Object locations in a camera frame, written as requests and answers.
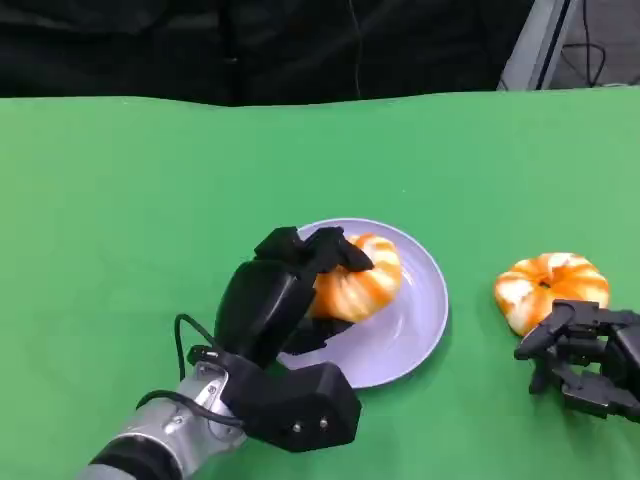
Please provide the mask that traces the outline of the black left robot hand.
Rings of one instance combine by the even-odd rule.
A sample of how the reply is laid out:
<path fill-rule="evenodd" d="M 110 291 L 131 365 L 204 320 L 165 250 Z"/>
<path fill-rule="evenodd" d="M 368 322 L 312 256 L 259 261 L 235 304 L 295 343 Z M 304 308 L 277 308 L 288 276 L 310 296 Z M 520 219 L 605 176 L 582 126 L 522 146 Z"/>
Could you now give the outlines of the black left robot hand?
<path fill-rule="evenodd" d="M 314 313 L 320 274 L 339 267 L 369 271 L 373 262 L 344 236 L 322 227 L 303 239 L 296 227 L 278 227 L 254 249 L 254 258 L 234 272 L 220 301 L 214 340 L 224 351 L 261 368 L 282 352 L 301 355 L 326 347 L 348 326 L 337 315 Z"/>

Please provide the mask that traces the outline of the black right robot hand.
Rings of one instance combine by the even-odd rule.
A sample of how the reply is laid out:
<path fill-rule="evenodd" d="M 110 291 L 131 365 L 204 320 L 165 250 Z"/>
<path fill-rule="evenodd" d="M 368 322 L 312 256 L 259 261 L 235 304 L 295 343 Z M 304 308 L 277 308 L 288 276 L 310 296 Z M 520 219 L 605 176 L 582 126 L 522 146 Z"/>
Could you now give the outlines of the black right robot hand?
<path fill-rule="evenodd" d="M 514 358 L 534 362 L 530 394 L 553 387 L 569 409 L 639 421 L 637 313 L 556 300 L 551 313 L 523 337 Z"/>

